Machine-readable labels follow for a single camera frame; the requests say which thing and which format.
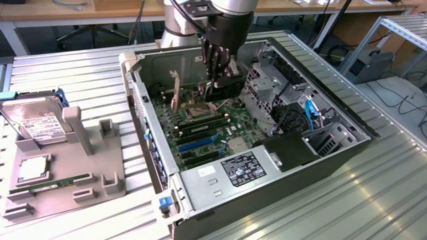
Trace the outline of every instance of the chair leg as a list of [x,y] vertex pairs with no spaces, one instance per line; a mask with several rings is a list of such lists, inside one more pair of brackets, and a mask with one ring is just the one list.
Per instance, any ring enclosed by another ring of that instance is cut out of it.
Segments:
[[97,25],[90,25],[91,35],[93,35],[93,48],[97,49]]
[[57,39],[61,38],[61,30],[59,30],[59,27],[58,26],[51,26],[51,29],[53,29],[53,32],[54,32],[54,36]]
[[126,40],[129,39],[127,35],[125,35],[123,33],[118,32],[118,31],[110,30],[110,29],[107,29],[105,27],[97,26],[97,30],[103,32],[103,33],[107,33],[110,35],[114,35],[114,36],[117,36],[117,37],[119,37],[122,39],[126,39]]
[[79,34],[86,33],[89,30],[90,30],[90,27],[87,27],[87,26],[83,28],[79,28],[78,30],[69,33],[66,36],[62,36],[61,38],[58,38],[57,41],[58,42],[66,41],[67,39],[71,39],[74,36],[78,36]]

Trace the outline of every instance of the wooden desk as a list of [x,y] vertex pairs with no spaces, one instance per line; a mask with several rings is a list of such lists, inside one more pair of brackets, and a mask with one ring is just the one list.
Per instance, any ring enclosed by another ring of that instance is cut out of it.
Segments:
[[[91,0],[65,0],[65,3],[91,2]],[[95,11],[93,5],[82,6],[83,10],[57,5],[53,0],[27,0],[26,4],[6,5],[0,16],[6,21],[117,18],[134,17],[139,9]],[[255,12],[301,11],[302,6],[289,0],[259,0]],[[166,7],[163,0],[147,0],[143,16],[163,16]]]
[[[82,3],[85,1],[90,2],[91,0],[65,0],[66,3]],[[354,1],[357,1],[357,3],[354,3],[353,8],[349,9],[348,12],[396,11],[396,8],[373,6],[364,3],[364,0]],[[409,9],[408,12],[414,8],[412,7],[412,2],[413,0],[405,0]],[[328,8],[328,13],[332,14],[332,17],[318,38],[318,43],[321,43],[333,25],[342,5],[344,2],[332,4]],[[292,0],[259,0],[255,16],[322,14],[325,7],[325,5],[317,3],[309,5],[305,5],[304,3],[297,4]],[[30,54],[17,28],[131,23],[135,21],[139,12],[138,9],[95,11],[93,5],[82,6],[82,8],[83,10],[78,11],[59,6],[53,3],[53,0],[27,0],[27,3],[23,5],[5,5],[0,10],[0,17],[3,18],[3,21],[0,21],[0,30],[3,31],[15,54],[18,56]],[[142,21],[163,21],[165,12],[163,0],[146,0]]]

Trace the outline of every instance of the power supply label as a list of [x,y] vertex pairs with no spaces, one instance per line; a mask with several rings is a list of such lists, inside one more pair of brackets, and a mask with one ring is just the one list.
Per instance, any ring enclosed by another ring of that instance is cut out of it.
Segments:
[[241,187],[267,175],[263,166],[251,151],[222,161],[221,164],[227,172],[231,184],[235,187]]

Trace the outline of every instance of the aluminum extrusion table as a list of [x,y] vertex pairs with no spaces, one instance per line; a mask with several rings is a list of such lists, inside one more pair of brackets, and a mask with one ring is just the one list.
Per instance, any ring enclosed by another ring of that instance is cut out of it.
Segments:
[[[417,145],[418,139],[401,129],[400,123],[294,35],[281,31],[250,35],[259,37],[277,38],[382,138],[332,177],[203,239],[426,238],[427,155]],[[155,191],[131,123],[118,58],[122,52],[154,48],[154,44],[145,44],[15,58],[11,90],[45,90],[61,85],[70,104],[82,107],[86,126],[103,118],[121,123],[129,194],[99,205],[0,228],[0,239],[171,238],[153,211]],[[5,192],[11,165],[7,156],[15,151],[15,133],[9,125],[2,136]]]
[[417,63],[427,54],[427,15],[425,13],[417,15],[402,15],[402,16],[381,16],[374,23],[370,31],[368,32],[358,48],[353,54],[348,57],[340,67],[340,71],[344,75],[348,74],[353,67],[362,50],[369,45],[373,37],[377,35],[381,27],[386,27],[396,34],[401,35],[408,41],[416,44],[424,52],[418,55],[413,63],[410,64],[404,76],[410,72]]

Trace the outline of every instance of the circuit chip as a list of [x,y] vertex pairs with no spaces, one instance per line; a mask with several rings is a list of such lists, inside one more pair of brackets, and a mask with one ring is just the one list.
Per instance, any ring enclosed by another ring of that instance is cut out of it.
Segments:
[[233,149],[235,154],[250,149],[242,136],[237,137],[229,141],[229,147]]

